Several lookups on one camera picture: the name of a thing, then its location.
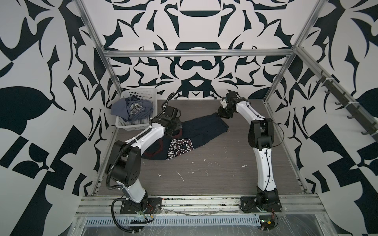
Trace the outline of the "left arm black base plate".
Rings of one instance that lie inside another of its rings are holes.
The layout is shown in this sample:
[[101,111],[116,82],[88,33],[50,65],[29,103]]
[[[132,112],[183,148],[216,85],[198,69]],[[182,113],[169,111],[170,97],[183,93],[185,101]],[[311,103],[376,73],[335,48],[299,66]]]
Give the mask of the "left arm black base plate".
[[152,214],[159,211],[162,205],[162,198],[144,197],[140,203],[132,200],[122,200],[120,214]]

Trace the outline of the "navy tank top red trim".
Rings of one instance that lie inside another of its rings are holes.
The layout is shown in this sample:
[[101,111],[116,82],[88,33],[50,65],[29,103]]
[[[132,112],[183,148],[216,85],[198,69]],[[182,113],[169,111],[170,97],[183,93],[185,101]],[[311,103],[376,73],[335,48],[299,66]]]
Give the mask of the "navy tank top red trim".
[[163,136],[141,156],[148,160],[170,160],[199,148],[226,133],[229,126],[216,113],[185,121],[174,136]]

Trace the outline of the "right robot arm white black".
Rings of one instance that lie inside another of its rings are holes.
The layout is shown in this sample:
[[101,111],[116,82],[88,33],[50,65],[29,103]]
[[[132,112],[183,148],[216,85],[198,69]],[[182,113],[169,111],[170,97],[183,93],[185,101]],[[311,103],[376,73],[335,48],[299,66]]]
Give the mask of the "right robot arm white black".
[[272,148],[274,147],[274,122],[258,113],[249,100],[230,91],[221,100],[218,116],[233,118],[239,113],[250,125],[248,143],[255,153],[258,183],[255,197],[241,197],[240,209],[243,212],[281,212],[282,205],[273,176]]

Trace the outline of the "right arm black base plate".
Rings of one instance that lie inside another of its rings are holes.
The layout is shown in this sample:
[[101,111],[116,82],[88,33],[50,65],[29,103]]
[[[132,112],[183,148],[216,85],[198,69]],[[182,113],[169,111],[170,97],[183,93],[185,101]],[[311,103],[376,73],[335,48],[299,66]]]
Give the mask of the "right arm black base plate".
[[245,213],[282,212],[282,205],[278,197],[241,197],[240,209]]

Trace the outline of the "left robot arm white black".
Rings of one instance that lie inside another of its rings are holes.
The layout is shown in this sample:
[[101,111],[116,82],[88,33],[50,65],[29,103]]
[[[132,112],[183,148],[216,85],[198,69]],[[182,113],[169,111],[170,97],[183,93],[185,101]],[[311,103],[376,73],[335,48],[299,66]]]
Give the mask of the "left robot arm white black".
[[155,141],[182,128],[180,109],[168,105],[162,108],[157,116],[149,120],[149,126],[144,131],[113,145],[105,169],[106,188],[121,190],[126,196],[124,201],[137,211],[145,210],[148,204],[148,193],[139,180],[142,154]]

